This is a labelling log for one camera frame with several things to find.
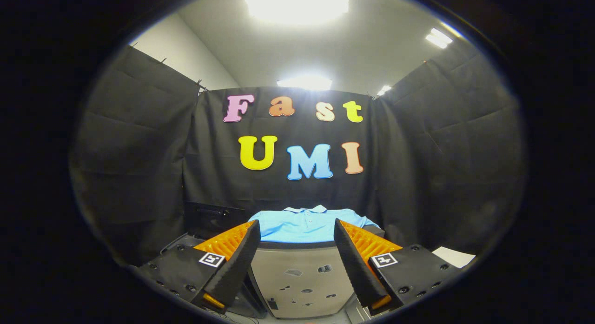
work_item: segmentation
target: pink letter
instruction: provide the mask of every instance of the pink letter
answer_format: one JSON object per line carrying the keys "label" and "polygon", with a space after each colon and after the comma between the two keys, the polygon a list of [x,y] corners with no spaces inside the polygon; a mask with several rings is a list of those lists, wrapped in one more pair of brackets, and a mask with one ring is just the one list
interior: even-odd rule
{"label": "pink letter", "polygon": [[248,101],[252,103],[254,102],[254,95],[236,95],[228,97],[227,100],[229,101],[229,106],[227,107],[227,116],[223,117],[225,123],[240,121],[242,117],[238,115],[238,112],[245,114],[246,110],[248,110],[248,104],[246,102],[240,103],[240,101]]}
{"label": "pink letter", "polygon": [[347,155],[347,168],[345,173],[347,174],[358,174],[364,171],[364,168],[359,164],[359,155],[357,154],[357,148],[359,143],[346,142],[341,144],[341,147],[345,150]]}

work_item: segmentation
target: fluorescent light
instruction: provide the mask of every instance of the fluorescent light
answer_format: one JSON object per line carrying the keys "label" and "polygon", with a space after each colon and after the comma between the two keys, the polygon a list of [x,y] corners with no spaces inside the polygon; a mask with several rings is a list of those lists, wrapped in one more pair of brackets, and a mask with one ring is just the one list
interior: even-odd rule
{"label": "fluorescent light", "polygon": [[276,23],[310,25],[348,11],[349,0],[246,0],[251,16]]}
{"label": "fluorescent light", "polygon": [[448,24],[446,24],[444,22],[440,22],[440,24],[444,27],[444,29],[448,30],[450,33],[454,34],[458,38],[461,38],[462,37],[462,35],[459,34],[459,32],[457,30],[453,29],[452,26],[449,26]]}
{"label": "fluorescent light", "polygon": [[382,96],[384,95],[384,93],[386,93],[387,91],[389,91],[390,86],[384,86],[382,87],[382,89],[380,89],[380,91],[378,92],[378,96]]}
{"label": "fluorescent light", "polygon": [[298,76],[297,78],[285,79],[277,81],[277,86],[280,87],[300,87],[304,89],[312,89],[315,91],[326,91],[330,89],[332,80],[315,75]]}
{"label": "fluorescent light", "polygon": [[446,36],[445,34],[443,34],[442,32],[438,31],[437,29],[432,28],[431,33],[436,36],[440,41],[442,41],[443,43],[446,44],[450,44],[452,43],[452,40],[450,38],[448,38],[448,36]]}
{"label": "fluorescent light", "polygon": [[434,45],[438,46],[441,49],[445,49],[448,44],[441,41],[438,37],[434,36],[433,34],[428,34],[425,36],[426,40],[429,40]]}

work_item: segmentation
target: light blue polo shirt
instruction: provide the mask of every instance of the light blue polo shirt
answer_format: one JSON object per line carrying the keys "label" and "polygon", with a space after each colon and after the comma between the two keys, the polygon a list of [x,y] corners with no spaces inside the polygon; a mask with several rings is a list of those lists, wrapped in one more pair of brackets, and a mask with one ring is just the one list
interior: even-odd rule
{"label": "light blue polo shirt", "polygon": [[378,224],[361,217],[351,209],[327,210],[315,208],[285,208],[281,212],[257,212],[249,220],[259,220],[261,241],[265,242],[327,242],[334,241],[334,223],[339,218],[357,227]]}

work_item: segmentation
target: black backdrop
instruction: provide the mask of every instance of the black backdrop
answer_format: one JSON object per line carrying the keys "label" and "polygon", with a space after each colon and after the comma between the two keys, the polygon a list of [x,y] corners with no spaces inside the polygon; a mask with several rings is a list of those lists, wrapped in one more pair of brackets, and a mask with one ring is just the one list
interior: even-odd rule
{"label": "black backdrop", "polygon": [[[225,123],[230,95],[252,94]],[[295,114],[273,117],[286,96]],[[360,123],[343,104],[361,106]],[[333,121],[315,104],[328,102]],[[125,49],[98,80],[72,152],[74,189],[117,257],[150,260],[183,230],[182,199],[244,208],[351,208],[396,244],[481,254],[506,231],[522,194],[518,103],[493,66],[457,40],[383,97],[257,87],[207,91],[157,60]],[[278,137],[265,170],[240,163],[240,136]],[[358,142],[364,171],[347,174],[341,144]],[[289,180],[289,146],[329,144],[333,177]]]}

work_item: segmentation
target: shirt collar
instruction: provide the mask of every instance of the shirt collar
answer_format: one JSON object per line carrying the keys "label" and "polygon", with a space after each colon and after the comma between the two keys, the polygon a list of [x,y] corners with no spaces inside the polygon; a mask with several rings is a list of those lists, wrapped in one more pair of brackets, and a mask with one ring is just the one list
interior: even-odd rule
{"label": "shirt collar", "polygon": [[325,212],[327,212],[327,208],[323,207],[322,205],[317,205],[316,207],[311,208],[311,209],[308,209],[308,208],[295,209],[295,208],[289,208],[289,207],[284,209],[284,211],[293,212],[294,214],[303,212],[304,210],[308,210],[309,212],[316,212],[317,214],[324,214]]}

